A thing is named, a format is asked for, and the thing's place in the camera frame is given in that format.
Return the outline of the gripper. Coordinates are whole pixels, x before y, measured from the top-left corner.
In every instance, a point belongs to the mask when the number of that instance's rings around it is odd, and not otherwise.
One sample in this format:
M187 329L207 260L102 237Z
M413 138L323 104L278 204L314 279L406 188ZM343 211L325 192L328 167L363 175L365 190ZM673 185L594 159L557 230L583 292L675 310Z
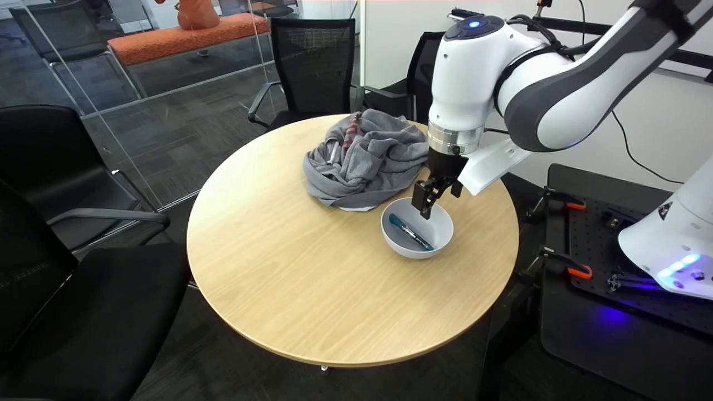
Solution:
M412 206L417 209L422 218L430 219L431 209L447 190L447 179L450 183L451 195L456 198L461 197L463 186L458 177L467 162L466 157L441 153L429 148L426 160L429 178L417 180L412 195Z

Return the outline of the green marker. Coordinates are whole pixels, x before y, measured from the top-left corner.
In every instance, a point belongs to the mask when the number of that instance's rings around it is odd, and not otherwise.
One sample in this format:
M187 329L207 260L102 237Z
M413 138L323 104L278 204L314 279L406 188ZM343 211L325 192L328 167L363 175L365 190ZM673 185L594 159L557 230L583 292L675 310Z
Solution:
M403 233L407 234L410 239L415 241L424 251L433 251L434 248L431 246L430 243L428 243L420 234L418 234L415 230L413 230L410 226L408 226L405 221L403 221L399 216L395 215L394 213L389 214L389 221L390 223L399 228Z

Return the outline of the grey bowl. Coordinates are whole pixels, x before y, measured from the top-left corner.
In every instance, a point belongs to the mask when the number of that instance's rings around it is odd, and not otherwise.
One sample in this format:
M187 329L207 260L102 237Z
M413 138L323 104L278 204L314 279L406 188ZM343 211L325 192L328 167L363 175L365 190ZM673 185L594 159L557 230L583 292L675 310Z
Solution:
M389 221L389 214L394 213L420 234L433 246L433 251L424 251L415 241ZM422 218L412 206L412 198L404 197L387 205L381 216L381 229L389 247L403 257L424 260L433 257L450 243L455 233L453 220L448 212L439 205L431 209L429 220Z

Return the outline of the grey hooded sweatshirt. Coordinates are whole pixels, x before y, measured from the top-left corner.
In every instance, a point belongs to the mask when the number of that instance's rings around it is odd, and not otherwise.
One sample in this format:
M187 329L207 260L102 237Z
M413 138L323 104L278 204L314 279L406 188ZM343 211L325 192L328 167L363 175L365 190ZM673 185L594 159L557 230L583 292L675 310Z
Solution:
M306 192L326 206L367 212L409 188L428 151L426 135L405 117L354 112L305 154Z

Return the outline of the black and orange clamp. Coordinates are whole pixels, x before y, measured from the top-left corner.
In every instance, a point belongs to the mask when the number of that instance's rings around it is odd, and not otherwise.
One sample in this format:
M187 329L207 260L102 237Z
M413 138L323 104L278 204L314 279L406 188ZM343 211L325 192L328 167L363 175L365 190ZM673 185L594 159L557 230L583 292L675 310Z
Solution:
M583 211L587 208L587 204L583 199L577 198L566 192L555 190L554 188L546 185L543 187L543 192L537 203L525 212L525 223L536 224L541 221L549 209L550 201L561 203L563 208L575 211Z
M571 277L577 277L583 280L590 280L593 277L593 270L590 266L581 264L575 261L571 256L558 253L552 248L541 244L538 247L537 254L530 264L522 269L518 275L527 280L533 280L538 276L540 269L544 266L544 261L552 261L564 267L564 271Z

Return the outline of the black mesh office chair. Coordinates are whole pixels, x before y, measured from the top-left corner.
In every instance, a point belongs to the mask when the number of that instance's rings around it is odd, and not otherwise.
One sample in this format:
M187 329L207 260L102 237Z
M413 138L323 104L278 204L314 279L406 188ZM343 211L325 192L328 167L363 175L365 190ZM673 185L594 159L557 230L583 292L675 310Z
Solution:
M265 83L247 112L248 121L266 132L319 116L348 114L363 90L353 83L356 45L354 18L270 21L271 49L279 79ZM287 109L270 123L257 112L272 87L279 86Z

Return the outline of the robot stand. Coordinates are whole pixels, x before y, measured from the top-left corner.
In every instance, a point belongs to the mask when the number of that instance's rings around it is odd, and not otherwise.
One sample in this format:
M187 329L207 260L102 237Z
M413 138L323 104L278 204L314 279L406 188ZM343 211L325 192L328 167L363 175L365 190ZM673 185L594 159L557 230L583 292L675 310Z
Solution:
M654 210L671 193L553 163L547 185L588 201ZM545 243L570 251L569 216L550 206ZM577 368L655 401L713 401L713 338L630 312L570 284L543 277L540 337L544 349Z

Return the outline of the orange upholstered bench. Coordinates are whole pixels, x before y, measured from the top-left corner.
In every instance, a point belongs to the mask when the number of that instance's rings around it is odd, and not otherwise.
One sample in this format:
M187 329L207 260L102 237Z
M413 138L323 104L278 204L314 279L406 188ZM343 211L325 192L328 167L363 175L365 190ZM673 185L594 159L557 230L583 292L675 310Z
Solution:
M191 52L208 51L250 37L264 36L269 30L267 18L240 13L221 16L219 25L205 30L182 30L177 26L113 38L108 40L108 49L120 64L137 96L145 98L146 91L131 71L132 68Z

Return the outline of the orange bag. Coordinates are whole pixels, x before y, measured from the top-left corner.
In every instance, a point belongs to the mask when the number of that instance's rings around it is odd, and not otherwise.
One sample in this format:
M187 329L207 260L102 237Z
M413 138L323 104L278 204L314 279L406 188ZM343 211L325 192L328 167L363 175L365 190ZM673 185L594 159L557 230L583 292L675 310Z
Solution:
M177 20L182 30L207 30L221 22L212 0L178 0L175 9L178 11Z

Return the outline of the grey metal frame chair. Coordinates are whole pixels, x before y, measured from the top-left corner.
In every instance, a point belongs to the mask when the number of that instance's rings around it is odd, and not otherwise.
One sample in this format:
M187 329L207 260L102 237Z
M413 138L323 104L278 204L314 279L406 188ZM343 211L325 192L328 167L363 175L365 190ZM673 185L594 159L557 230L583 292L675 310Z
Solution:
M142 98L141 91L110 47L109 39L92 19L84 0L40 3L13 7L8 11L81 116L85 114L84 110L69 89L68 81L58 72L59 66L76 80L70 64L103 58L115 76L128 84L136 98Z

